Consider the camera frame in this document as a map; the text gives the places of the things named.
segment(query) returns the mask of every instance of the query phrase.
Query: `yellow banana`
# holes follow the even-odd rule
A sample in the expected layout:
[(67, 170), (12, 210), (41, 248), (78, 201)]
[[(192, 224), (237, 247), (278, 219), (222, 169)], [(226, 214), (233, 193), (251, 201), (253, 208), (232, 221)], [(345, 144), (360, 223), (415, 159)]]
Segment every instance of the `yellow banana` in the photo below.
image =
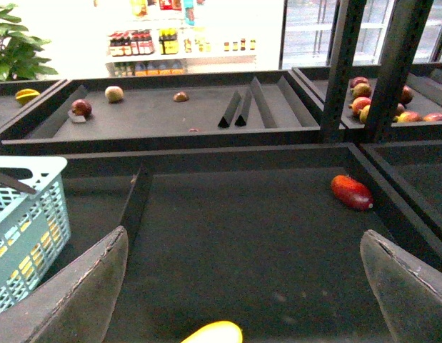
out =
[(182, 343), (242, 343), (241, 329), (232, 322), (214, 322), (202, 327)]

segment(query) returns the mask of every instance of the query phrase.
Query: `red apple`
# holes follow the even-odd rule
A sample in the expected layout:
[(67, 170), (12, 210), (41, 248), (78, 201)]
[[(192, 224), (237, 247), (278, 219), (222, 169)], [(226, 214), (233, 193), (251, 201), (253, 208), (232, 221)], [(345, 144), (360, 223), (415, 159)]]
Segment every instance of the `red apple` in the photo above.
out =
[(71, 111), (77, 116), (88, 116), (92, 113), (92, 106), (87, 100), (78, 99), (71, 104)]

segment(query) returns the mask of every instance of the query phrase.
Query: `metal pole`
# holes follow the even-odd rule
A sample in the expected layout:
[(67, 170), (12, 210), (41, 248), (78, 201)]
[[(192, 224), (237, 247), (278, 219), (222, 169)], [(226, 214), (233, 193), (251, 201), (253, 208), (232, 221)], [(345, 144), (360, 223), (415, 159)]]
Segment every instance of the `metal pole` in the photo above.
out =
[(339, 140), (341, 114), (343, 113), (349, 73), (356, 53), (357, 38), (366, 0), (343, 0), (339, 1), (339, 4), (340, 10), (333, 38), (326, 103), (321, 119), (319, 141), (322, 143)]
[(365, 141), (381, 142), (391, 126), (433, 0), (398, 0), (383, 49), (365, 125)]

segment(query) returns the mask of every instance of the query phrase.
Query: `apple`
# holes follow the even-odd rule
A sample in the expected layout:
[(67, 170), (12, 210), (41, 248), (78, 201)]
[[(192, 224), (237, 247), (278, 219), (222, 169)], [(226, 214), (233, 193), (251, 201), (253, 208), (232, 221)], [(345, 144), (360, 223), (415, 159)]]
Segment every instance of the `apple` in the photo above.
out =
[(92, 113), (92, 106), (87, 100), (78, 99), (71, 104), (71, 111), (77, 116), (88, 116)]
[(118, 102), (124, 98), (124, 91), (121, 87), (110, 86), (106, 88), (105, 96), (110, 103)]

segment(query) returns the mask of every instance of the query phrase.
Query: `jar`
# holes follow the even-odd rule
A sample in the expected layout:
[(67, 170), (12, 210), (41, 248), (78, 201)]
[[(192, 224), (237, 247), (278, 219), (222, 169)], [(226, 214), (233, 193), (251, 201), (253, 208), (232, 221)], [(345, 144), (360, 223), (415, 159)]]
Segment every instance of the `jar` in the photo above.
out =
[(143, 18), (148, 14), (148, 0), (130, 0), (132, 14), (137, 18)]

